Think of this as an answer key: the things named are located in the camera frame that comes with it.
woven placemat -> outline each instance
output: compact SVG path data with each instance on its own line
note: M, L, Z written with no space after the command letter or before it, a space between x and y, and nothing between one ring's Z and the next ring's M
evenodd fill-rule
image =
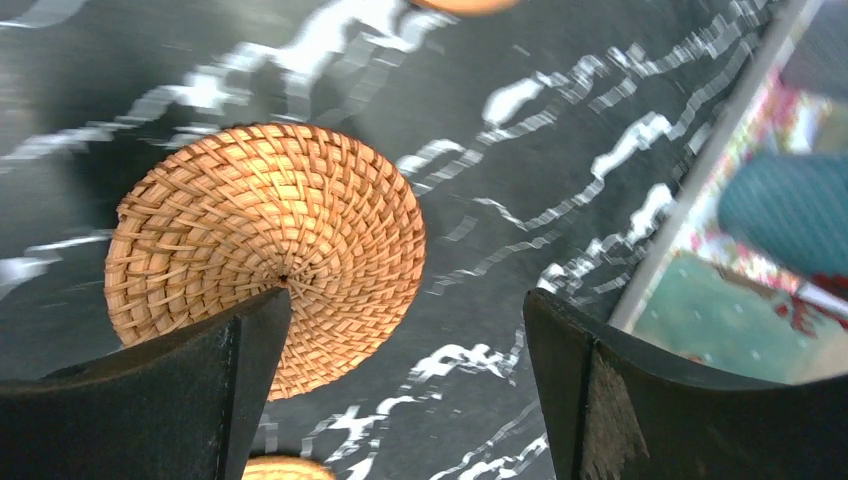
M256 457L247 461L242 480L334 480L329 470L298 457Z
M170 155L118 206L106 258L127 346L282 285L293 317L269 400L346 374L415 297L424 221L403 176L347 136L236 127Z

rattan coaster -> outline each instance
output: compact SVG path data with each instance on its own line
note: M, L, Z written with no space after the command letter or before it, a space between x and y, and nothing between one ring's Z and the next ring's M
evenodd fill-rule
M334 480L318 463L298 457L257 457L247 461L242 480Z
M391 335L424 266L424 221L372 148L303 125L224 130L170 155L118 206L109 316L130 346L273 286L294 310L269 400L332 382Z

round wicker trivet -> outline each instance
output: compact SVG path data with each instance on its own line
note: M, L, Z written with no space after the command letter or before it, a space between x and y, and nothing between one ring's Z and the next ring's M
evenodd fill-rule
M333 480L318 463L298 457L256 457L247 461L242 480Z
M127 346L274 286L294 310L269 400L332 382L386 341L421 282L424 221L382 155L303 125L224 130L118 206L109 316Z

black marble surface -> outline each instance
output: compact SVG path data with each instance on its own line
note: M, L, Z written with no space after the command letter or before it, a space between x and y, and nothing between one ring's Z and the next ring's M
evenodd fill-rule
M547 479L524 342L536 286L612 311L758 44L767 0L0 3L0 378L119 348L114 208L168 151L308 121L404 171L421 293L362 366L269 404L255 449L342 479Z

marble tabletop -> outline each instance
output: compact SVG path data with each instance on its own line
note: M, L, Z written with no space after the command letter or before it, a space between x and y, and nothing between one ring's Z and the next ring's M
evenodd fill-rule
M524 339L535 286L606 319L774 13L768 0L0 4L0 378L119 348L115 206L233 124L310 122L420 198L424 284L341 380L269 404L257 453L342 479L553 478Z

